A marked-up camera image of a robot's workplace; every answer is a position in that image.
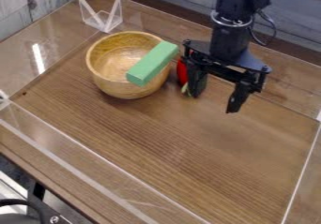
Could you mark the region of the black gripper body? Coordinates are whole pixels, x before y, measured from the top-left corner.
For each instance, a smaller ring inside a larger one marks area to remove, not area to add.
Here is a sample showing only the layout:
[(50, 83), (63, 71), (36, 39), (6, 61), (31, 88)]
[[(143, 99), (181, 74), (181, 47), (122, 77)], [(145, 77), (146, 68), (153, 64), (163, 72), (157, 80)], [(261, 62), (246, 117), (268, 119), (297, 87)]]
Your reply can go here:
[(261, 92), (272, 68), (250, 52), (254, 14), (232, 16), (210, 14), (213, 31), (209, 41), (186, 39), (182, 61), (187, 66), (190, 59), (205, 67), (210, 75), (232, 82), (250, 84), (250, 92)]

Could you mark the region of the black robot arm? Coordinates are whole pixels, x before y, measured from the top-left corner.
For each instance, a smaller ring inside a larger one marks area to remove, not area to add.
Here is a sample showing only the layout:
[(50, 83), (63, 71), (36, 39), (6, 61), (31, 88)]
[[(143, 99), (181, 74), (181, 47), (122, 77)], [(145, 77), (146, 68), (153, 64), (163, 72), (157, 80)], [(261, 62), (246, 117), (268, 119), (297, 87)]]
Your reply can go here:
[(256, 40), (254, 17), (265, 15), (262, 9), (270, 3), (272, 0), (216, 0), (210, 41), (183, 41), (187, 81), (182, 92), (199, 97), (210, 75), (233, 82), (228, 113), (238, 112), (250, 94), (262, 91), (272, 73), (272, 67), (250, 51), (250, 42)]

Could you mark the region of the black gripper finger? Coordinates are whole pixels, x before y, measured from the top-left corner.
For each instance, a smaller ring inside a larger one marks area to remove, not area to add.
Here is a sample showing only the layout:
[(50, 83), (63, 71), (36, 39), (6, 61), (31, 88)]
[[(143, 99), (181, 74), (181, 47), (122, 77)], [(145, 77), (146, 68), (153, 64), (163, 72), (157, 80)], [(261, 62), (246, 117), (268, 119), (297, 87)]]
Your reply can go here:
[(207, 86), (207, 71), (190, 59), (187, 60), (189, 92), (193, 97), (199, 97)]
[(240, 112), (244, 103), (252, 93), (252, 85), (248, 82), (240, 82), (234, 86), (234, 91), (230, 95), (226, 113)]

